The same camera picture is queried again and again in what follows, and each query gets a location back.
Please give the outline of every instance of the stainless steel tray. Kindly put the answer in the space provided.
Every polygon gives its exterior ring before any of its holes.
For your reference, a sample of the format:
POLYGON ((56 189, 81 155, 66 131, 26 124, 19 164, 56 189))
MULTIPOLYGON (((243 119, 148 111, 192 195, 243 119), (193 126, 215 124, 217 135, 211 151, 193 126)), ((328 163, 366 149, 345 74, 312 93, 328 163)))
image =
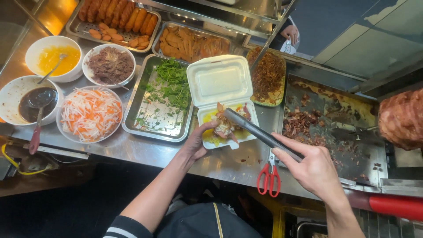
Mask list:
MULTIPOLYGON (((188 135, 190 128, 191 116, 194 105, 192 101, 188 102, 189 109, 184 116, 182 112, 173 116, 168 116, 167 113, 175 111, 174 108, 170 109, 164 103, 160 102, 144 102, 149 93, 146 92, 145 87, 148 83, 153 82, 157 78, 157 73, 153 69, 160 65, 166 58, 156 56, 154 54, 148 55, 143 62, 143 66, 138 75, 137 82, 135 83, 134 90, 132 91, 131 98, 125 110, 124 121, 122 127, 128 133, 156 138, 159 140, 169 142, 180 142, 188 135), (155 128, 162 128, 162 130, 143 130, 137 123, 137 118, 144 117, 145 120, 151 120, 155 128)), ((187 67, 188 64, 180 63, 180 65, 187 67)))
MULTIPOLYGON (((107 41, 103 41, 103 40, 99 40, 96 38, 93 38, 90 34, 89 34, 89 30, 90 29, 94 29, 94 30, 99 30, 98 24, 96 23, 90 23, 90 22, 83 22, 79 19, 78 17, 78 12, 82 6, 82 4, 84 3, 84 0, 82 0, 78 6, 75 8, 74 12, 72 13, 71 17, 69 18, 68 23, 66 24, 66 31, 74 36, 78 36, 80 38, 84 38, 90 41, 94 41, 94 42, 98 42, 98 43, 102 43, 102 44, 114 44, 112 42, 107 42, 107 41)), ((143 50, 138 50, 132 47, 127 47, 124 46, 125 48, 129 49, 130 51, 133 52, 138 52, 138 53, 145 53, 147 51, 149 51, 153 45, 153 41, 154 38, 157 35, 157 31, 159 29, 160 23, 162 22, 162 17, 160 16, 159 13, 155 12, 155 11, 150 11, 147 10, 147 12, 151 13, 151 14, 155 14, 158 17, 157 20, 157 24, 156 27, 154 28, 153 34, 151 35, 150 38, 150 43, 148 44, 147 48, 143 49, 143 50)), ((129 41, 141 36, 141 34, 139 33, 135 33, 133 31, 130 32, 126 32, 123 29, 117 28, 118 30, 118 34, 122 35, 124 37, 124 41, 126 43, 128 43, 129 41)))
MULTIPOLYGON (((156 39, 154 40, 153 48, 151 49, 155 55, 158 55, 160 57, 164 57, 164 58, 170 59, 170 56, 163 55, 162 50, 160 49, 160 39, 159 38, 162 36, 163 30, 165 28, 167 28, 167 27, 175 27, 175 26, 187 27, 188 29, 192 30, 195 35, 200 36, 200 37, 204 37, 204 36, 215 36, 215 37, 219 37, 219 38, 225 39, 229 43, 229 52, 231 52, 231 41, 228 38, 226 38, 226 37, 222 37, 222 36, 219 36, 219 35, 210 33, 210 32, 206 32, 206 31, 200 30, 198 28, 190 27, 190 26, 179 24, 179 23, 176 23, 176 22, 165 22, 165 23, 163 23, 162 29, 160 29, 159 34, 157 35, 156 39)), ((176 59, 176 61, 182 62, 182 63, 185 63, 185 64, 190 64, 190 62, 187 62, 187 61, 181 60, 181 59, 176 59)))

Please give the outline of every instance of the yellow sauce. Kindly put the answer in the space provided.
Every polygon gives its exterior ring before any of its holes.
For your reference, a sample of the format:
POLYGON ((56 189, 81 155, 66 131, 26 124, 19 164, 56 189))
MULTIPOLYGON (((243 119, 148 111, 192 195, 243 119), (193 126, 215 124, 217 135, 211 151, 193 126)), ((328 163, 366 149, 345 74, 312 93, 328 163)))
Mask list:
MULTIPOLYGON (((235 106, 230 107, 232 110, 236 110, 237 108, 242 108, 244 105, 242 104, 237 104, 235 106)), ((209 122, 212 120, 212 115, 216 115, 216 113, 218 113, 217 110, 214 110, 212 112, 207 113, 204 117, 203 117, 203 122, 209 122)), ((247 138, 247 136, 250 135, 250 133, 247 130, 244 129, 239 129, 239 130, 235 130, 233 132, 233 134, 235 135, 235 137, 240 140, 240 139, 245 139, 247 138)), ((218 146, 220 143, 225 143, 226 140, 229 139, 225 139, 222 138, 220 136, 216 136, 216 134, 213 132, 213 129, 210 130, 206 130, 203 133, 203 140, 206 142, 210 142, 210 143, 214 143, 215 146, 218 146)))
POLYGON ((56 66, 61 53, 68 56, 62 60, 51 76, 59 76, 71 71, 78 64, 81 57, 80 51, 69 45, 44 48, 38 58, 38 68, 44 75, 48 74, 56 66))

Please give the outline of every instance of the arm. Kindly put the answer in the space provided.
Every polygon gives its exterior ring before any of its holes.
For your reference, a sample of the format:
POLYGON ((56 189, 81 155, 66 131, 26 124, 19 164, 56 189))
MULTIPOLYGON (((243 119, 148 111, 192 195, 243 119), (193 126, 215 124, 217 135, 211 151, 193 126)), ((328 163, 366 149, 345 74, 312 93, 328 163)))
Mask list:
POLYGON ((301 186, 325 203, 329 237, 364 238, 339 182, 328 149, 306 145, 276 133, 272 135, 304 155, 304 159, 298 163, 286 152, 272 149, 272 153, 286 165, 301 186))
POLYGON ((202 144, 203 132, 214 128, 216 124, 216 121, 207 122, 196 128, 170 163, 122 211, 121 216, 136 220, 153 233, 168 210, 185 174, 207 152, 202 144))

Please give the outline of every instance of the electrical cable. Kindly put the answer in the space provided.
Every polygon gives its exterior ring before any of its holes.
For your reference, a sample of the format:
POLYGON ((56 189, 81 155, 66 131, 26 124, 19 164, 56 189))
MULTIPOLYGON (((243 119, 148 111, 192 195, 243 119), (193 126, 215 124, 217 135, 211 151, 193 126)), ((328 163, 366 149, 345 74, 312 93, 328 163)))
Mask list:
POLYGON ((16 167, 16 170, 20 173, 20 174, 22 174, 22 175, 33 175, 33 174, 39 174, 39 173, 42 173, 42 172, 44 172, 44 171, 46 171, 46 170, 49 170, 50 168, 51 168, 51 165, 50 164, 48 164, 47 166, 46 166, 46 168, 45 169, 42 169, 42 170, 38 170, 38 171, 35 171, 35 172, 22 172, 20 169, 19 169, 19 164, 17 164, 15 161, 13 161, 7 154, 6 154, 6 152, 5 152, 5 150, 6 150, 6 145, 8 145, 8 144, 11 144, 11 143, 5 143, 5 144, 3 144, 2 146, 1 146, 1 153, 3 154, 3 156, 13 165, 13 166, 15 166, 16 167))

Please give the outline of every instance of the bowl of yellow sauce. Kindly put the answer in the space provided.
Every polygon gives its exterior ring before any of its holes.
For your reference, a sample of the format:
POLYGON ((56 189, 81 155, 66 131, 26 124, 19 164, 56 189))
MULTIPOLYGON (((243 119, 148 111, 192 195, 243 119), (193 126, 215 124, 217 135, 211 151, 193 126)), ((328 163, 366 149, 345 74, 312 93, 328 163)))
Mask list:
POLYGON ((52 82, 67 83, 81 77, 84 55, 79 45, 64 36, 48 36, 32 44, 25 55, 25 63, 36 75, 45 76, 58 63, 60 54, 68 55, 49 76, 52 82))

